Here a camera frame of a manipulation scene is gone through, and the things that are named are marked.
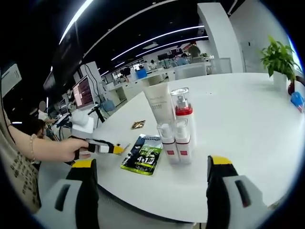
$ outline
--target white round table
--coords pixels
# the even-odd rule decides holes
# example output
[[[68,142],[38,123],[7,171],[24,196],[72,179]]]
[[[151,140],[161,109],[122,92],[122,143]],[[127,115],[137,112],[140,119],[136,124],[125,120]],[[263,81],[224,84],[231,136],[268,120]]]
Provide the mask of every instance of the white round table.
[[[162,153],[152,176],[120,168],[139,134],[157,134],[157,123],[143,93],[113,114],[94,138],[130,142],[122,156],[94,155],[98,184],[149,213],[186,222],[206,222],[207,157],[224,156],[246,175],[271,205],[290,188],[304,149],[305,116],[289,95],[274,90],[264,73],[208,75],[169,82],[189,87],[197,126],[190,165],[171,165]],[[142,129],[131,130],[146,120]]]

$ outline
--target white bottle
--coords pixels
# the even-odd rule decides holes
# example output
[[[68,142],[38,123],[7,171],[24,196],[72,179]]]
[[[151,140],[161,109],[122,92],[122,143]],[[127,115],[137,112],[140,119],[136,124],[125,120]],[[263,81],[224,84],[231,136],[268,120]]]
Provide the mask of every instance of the white bottle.
[[[189,88],[179,88],[171,91],[176,119],[187,119],[189,130],[192,135],[192,145],[196,145],[196,125],[193,106],[189,98]]]
[[[179,163],[178,150],[171,125],[169,123],[160,123],[157,125],[157,129],[162,140],[163,150],[166,153],[169,162],[171,164]]]
[[[192,139],[190,131],[188,129],[188,120],[187,119],[177,119],[175,121],[175,139],[176,145],[179,153],[180,161],[183,164],[189,164],[192,162]]]

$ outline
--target small gold packet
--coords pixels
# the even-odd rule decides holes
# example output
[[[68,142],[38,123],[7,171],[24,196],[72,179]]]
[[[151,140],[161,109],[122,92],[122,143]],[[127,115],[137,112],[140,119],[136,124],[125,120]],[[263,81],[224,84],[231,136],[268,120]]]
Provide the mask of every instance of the small gold packet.
[[[140,129],[144,126],[146,120],[143,120],[143,121],[139,121],[139,122],[135,122],[133,125],[132,125],[132,130],[134,129]]]

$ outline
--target green leaves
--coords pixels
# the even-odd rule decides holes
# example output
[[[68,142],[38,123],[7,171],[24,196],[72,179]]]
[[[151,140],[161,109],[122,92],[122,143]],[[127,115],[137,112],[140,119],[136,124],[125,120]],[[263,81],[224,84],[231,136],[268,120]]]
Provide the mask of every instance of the green leaves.
[[[269,76],[272,76],[274,71],[285,74],[291,81],[295,79],[293,71],[293,61],[290,46],[284,46],[279,41],[274,40],[271,36],[268,36],[270,45],[267,48],[263,48],[260,53],[263,56],[261,62],[264,65],[264,69],[268,69]]]

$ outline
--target bracelet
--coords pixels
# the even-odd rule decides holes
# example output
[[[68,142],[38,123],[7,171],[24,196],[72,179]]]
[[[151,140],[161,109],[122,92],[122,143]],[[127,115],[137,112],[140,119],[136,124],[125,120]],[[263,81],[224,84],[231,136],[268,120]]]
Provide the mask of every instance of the bracelet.
[[[33,150],[33,141],[36,137],[37,137],[36,134],[32,134],[30,136],[30,150],[31,150],[31,153],[32,153],[32,156],[33,156],[33,161],[35,161],[35,155],[34,155],[34,150]]]

